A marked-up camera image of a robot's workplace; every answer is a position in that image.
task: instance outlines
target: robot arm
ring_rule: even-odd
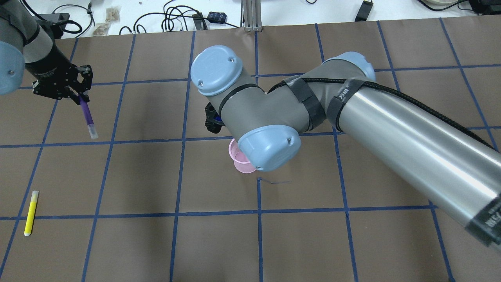
[[[71,98],[77,105],[89,102],[91,66],[71,64],[17,0],[0,0],[0,59],[0,95],[19,88],[26,68],[37,79],[34,94],[57,100]]]
[[[301,146],[299,133],[327,118],[480,242],[501,251],[501,154],[452,120],[374,83],[362,55],[329,59],[268,94],[225,46],[204,50],[190,75],[257,170],[289,161]]]

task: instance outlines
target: yellow highlighter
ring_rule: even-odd
[[[25,236],[30,236],[33,229],[33,220],[35,219],[35,210],[37,209],[38,191],[32,192],[32,200],[28,210],[28,217],[26,219]]]

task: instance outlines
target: purple marker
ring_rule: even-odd
[[[98,137],[97,131],[96,127],[94,126],[94,121],[92,120],[89,106],[87,105],[87,102],[84,101],[81,95],[79,95],[79,99],[80,99],[80,106],[82,107],[82,111],[84,112],[85,122],[87,123],[87,128],[89,129],[89,133],[91,135],[91,139],[96,139]]]

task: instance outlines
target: pink plastic cup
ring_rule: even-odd
[[[241,173],[252,173],[256,168],[249,162],[245,154],[240,151],[238,144],[233,138],[228,147],[229,156],[233,160],[235,168]]]

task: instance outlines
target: grid square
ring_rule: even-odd
[[[376,22],[321,24],[318,30],[325,60],[354,51],[364,55],[375,69],[390,68]]]
[[[186,82],[127,84],[115,140],[182,138]]]
[[[460,70],[397,71],[396,75],[405,94],[463,126],[483,126]]]
[[[258,281],[258,216],[179,218],[174,281]]]
[[[442,19],[462,65],[501,64],[499,16]]]
[[[258,79],[258,85],[264,90],[270,90],[275,84],[280,81],[288,78],[288,76],[271,76],[271,77],[260,77]],[[315,129],[311,131],[307,131],[306,133],[319,133],[319,132],[332,132],[332,125],[326,119],[323,123],[317,126]]]
[[[0,96],[0,145],[42,143],[54,103],[29,89]]]
[[[225,45],[230,47],[242,59],[243,67],[247,73],[255,74],[256,45],[254,39],[254,33],[246,32],[243,28],[197,31],[193,59],[210,46]]]
[[[40,148],[0,149],[0,216],[17,216]]]
[[[174,212],[181,142],[115,144],[101,214]]]
[[[304,73],[322,63],[313,25],[264,27],[258,45],[259,74]]]
[[[56,39],[56,46],[69,60],[71,57],[71,53],[73,52],[73,47],[75,46],[75,38]],[[29,71],[25,70],[25,73],[23,74],[23,82],[21,83],[21,87],[31,86],[32,83],[36,80],[37,79],[33,77],[33,75],[31,75]]]
[[[132,35],[79,38],[73,63],[91,65],[94,83],[123,81],[131,45]]]
[[[429,210],[350,212],[360,282],[447,281]]]
[[[257,175],[236,170],[230,140],[188,141],[184,151],[180,212],[253,210]]]
[[[207,97],[200,94],[195,85],[191,84],[186,118],[186,138],[231,136],[226,126],[223,126],[218,134],[207,130],[205,127],[205,106],[208,103]]]
[[[353,281],[345,213],[263,214],[265,281]]]
[[[89,109],[96,125],[99,139],[91,140],[82,108],[73,100],[58,102],[54,118],[47,135],[47,143],[72,143],[109,141],[115,124],[116,109],[122,85],[93,86],[89,94]]]
[[[437,209],[436,215],[454,279],[457,282],[499,280],[499,253],[482,245],[444,211]]]
[[[394,68],[456,66],[438,19],[381,22]]]
[[[428,200],[347,134],[338,136],[350,207],[428,205]]]
[[[94,214],[108,149],[108,145],[45,147],[29,194],[40,191],[37,215]]]
[[[2,280],[80,281],[92,219],[35,220],[29,237],[25,224],[19,222]]]
[[[85,281],[169,281],[173,217],[97,221]]]
[[[12,229],[14,228],[15,220],[0,221],[0,257],[3,259],[9,240],[11,239]]]
[[[391,71],[376,72],[376,82],[383,86],[397,89],[395,86],[395,79],[393,79],[393,73],[391,73]]]
[[[263,209],[343,207],[332,136],[302,136],[299,153],[281,168],[259,173]]]
[[[127,80],[187,78],[192,34],[167,32],[136,35]]]
[[[490,126],[501,126],[501,68],[464,69],[468,82]]]

